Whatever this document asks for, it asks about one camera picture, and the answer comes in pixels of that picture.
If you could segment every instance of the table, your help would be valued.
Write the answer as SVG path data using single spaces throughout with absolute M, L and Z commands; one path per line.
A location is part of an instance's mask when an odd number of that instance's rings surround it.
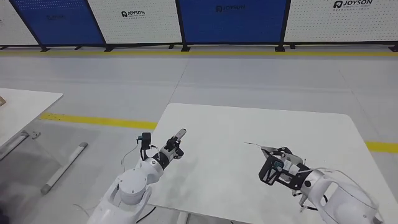
M 153 185 L 151 205 L 252 224 L 323 223 L 314 211 L 299 213 L 290 189 L 259 180 L 266 159 L 257 146 L 243 144 L 254 142 L 287 146 L 309 167 L 344 171 L 376 197 L 387 224 L 398 220 L 398 204 L 345 114 L 170 104 L 152 143 L 163 146 L 181 128 L 185 155 Z
M 0 88 L 0 96 L 7 101 L 6 104 L 0 106 L 1 160 L 28 136 L 31 136 L 33 140 L 38 138 L 40 135 L 39 132 L 26 131 L 24 129 L 45 110 L 57 102 L 62 97 L 62 94 Z M 69 157 L 68 162 L 61 166 L 43 186 L 41 190 L 43 194 L 48 193 L 86 146 L 87 143 L 81 143 L 78 148 L 76 148 Z

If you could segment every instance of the yellow floor line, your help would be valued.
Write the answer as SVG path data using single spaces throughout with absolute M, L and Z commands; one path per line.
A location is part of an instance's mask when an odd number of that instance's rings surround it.
M 67 55 L 67 56 L 82 56 L 82 55 L 101 55 L 101 56 L 115 56 L 115 55 L 257 55 L 257 56 L 333 56 L 333 57 L 398 57 L 398 52 L 273 52 L 273 51 L 200 51 L 192 50 L 190 52 L 180 51 L 159 51 L 159 50 L 114 50 L 112 52 L 103 51 L 62 51 L 62 50 L 49 50 L 48 52 L 39 51 L 0 51 L 0 55 L 39 55 L 43 56 L 54 56 L 54 55 Z
M 398 144 L 393 142 L 366 141 L 370 151 L 398 153 Z
M 44 113 L 40 116 L 40 119 L 81 123 L 81 124 L 117 126 L 117 127 L 134 128 L 134 129 L 148 129 L 148 130 L 154 130 L 157 125 L 157 123 L 149 121 L 109 119 L 109 118 L 86 117 L 86 116 L 65 115 L 65 114 L 55 114 L 55 113 Z M 370 151 L 398 154 L 398 143 L 388 143 L 388 142 L 379 142 L 379 141 L 366 141 L 365 143 Z
M 100 124 L 103 126 L 118 126 L 125 128 L 148 129 L 148 130 L 154 130 L 157 125 L 157 123 L 149 121 L 136 121 L 128 119 L 108 119 L 108 118 L 86 117 L 86 116 L 65 115 L 65 114 L 55 114 L 55 113 L 44 113 L 40 116 L 40 119 L 71 122 L 71 123 L 82 123 L 82 124 Z

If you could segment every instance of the gray floor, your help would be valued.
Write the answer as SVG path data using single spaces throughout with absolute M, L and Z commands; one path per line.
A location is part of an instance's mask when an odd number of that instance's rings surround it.
M 388 52 L 385 47 L 364 49 Z M 306 50 L 363 51 L 299 51 Z M 158 121 L 170 102 L 344 113 L 364 140 L 398 142 L 396 57 L 39 55 L 0 56 L 0 87 L 64 93 L 52 113 Z M 49 151 L 66 156 L 83 141 L 89 148 L 44 197 L 39 189 L 58 165 L 35 142 L 23 142 L 1 161 L 0 204 L 13 223 L 85 223 L 87 216 L 73 204 L 90 208 L 98 203 L 123 171 L 121 158 L 144 131 L 52 121 L 32 125 L 43 133 L 39 142 Z M 398 155 L 373 156 L 398 198 Z M 127 167 L 138 157 L 138 152 L 127 157 Z M 176 217 L 158 209 L 142 223 L 171 224 Z M 190 224 L 196 223 L 230 222 L 192 217 Z

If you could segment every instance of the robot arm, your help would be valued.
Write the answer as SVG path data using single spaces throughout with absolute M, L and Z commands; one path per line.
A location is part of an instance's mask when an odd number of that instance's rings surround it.
M 116 178 L 87 224 L 135 224 L 152 193 L 149 185 L 159 181 L 164 169 L 173 159 L 180 159 L 183 156 L 180 143 L 186 132 L 185 129 L 181 129 L 153 157 L 148 157 L 146 154 L 146 150 L 153 147 L 150 144 L 150 133 L 139 136 L 137 141 L 141 141 L 142 161 L 136 168 L 129 169 Z M 114 204 L 114 198 L 118 192 L 123 203 L 135 206 L 134 211 L 123 210 Z
M 319 169 L 310 169 L 303 160 L 292 154 L 290 149 L 261 146 L 266 162 L 259 173 L 262 182 L 273 185 L 274 182 L 293 190 L 293 196 L 302 195 L 299 202 L 302 210 L 316 210 L 327 224 L 380 224 L 376 218 L 379 206 L 358 185 L 340 182 Z M 329 199 L 325 196 L 331 184 L 337 189 Z M 309 200 L 315 208 L 304 206 Z

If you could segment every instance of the blue pegboard panel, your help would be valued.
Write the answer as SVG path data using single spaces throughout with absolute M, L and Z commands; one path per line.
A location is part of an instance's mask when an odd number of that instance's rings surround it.
M 287 0 L 180 0 L 190 43 L 278 42 Z
M 102 44 L 84 0 L 14 0 L 44 45 Z

